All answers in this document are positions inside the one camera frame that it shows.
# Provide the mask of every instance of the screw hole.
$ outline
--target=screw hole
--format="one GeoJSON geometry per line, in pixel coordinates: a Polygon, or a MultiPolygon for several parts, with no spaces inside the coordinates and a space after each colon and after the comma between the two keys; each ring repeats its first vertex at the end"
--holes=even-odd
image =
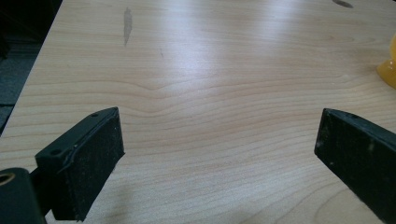
{"type": "Polygon", "coordinates": [[[15,178],[13,173],[0,175],[0,186],[10,182],[13,178],[15,178]]]}
{"type": "Polygon", "coordinates": [[[60,149],[54,149],[54,150],[51,151],[50,154],[51,154],[52,156],[56,156],[56,155],[58,155],[58,154],[61,153],[61,152],[62,152],[62,151],[61,151],[60,149]]]}

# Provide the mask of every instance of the stain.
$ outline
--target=stain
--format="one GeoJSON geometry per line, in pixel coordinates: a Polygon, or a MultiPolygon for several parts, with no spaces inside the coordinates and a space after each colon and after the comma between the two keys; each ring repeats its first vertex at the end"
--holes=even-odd
{"type": "Polygon", "coordinates": [[[128,7],[125,9],[124,12],[124,46],[128,43],[129,36],[132,32],[132,14],[131,9],[128,7]]]}
{"type": "Polygon", "coordinates": [[[341,0],[332,0],[335,4],[341,6],[341,7],[349,7],[349,8],[353,8],[352,5],[350,5],[348,2],[344,2],[341,0]]]}

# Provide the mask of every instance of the black clamp jaw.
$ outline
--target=black clamp jaw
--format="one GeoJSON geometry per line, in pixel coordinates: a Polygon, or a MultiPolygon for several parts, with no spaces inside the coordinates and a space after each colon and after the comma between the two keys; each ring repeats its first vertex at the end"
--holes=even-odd
{"type": "Polygon", "coordinates": [[[396,134],[324,109],[315,154],[385,223],[396,223],[396,134]]]}
{"type": "Polygon", "coordinates": [[[35,155],[37,168],[0,171],[0,223],[81,220],[124,155],[116,107],[80,121],[35,155]]]}

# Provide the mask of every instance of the wooden table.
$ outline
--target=wooden table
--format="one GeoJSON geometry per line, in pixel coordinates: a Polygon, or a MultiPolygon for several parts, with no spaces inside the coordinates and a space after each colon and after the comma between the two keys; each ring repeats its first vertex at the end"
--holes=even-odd
{"type": "Polygon", "coordinates": [[[314,155],[324,107],[396,132],[396,90],[375,71],[396,3],[348,3],[64,1],[0,169],[32,171],[40,149],[118,106],[126,155],[86,223],[380,223],[314,155]]]}

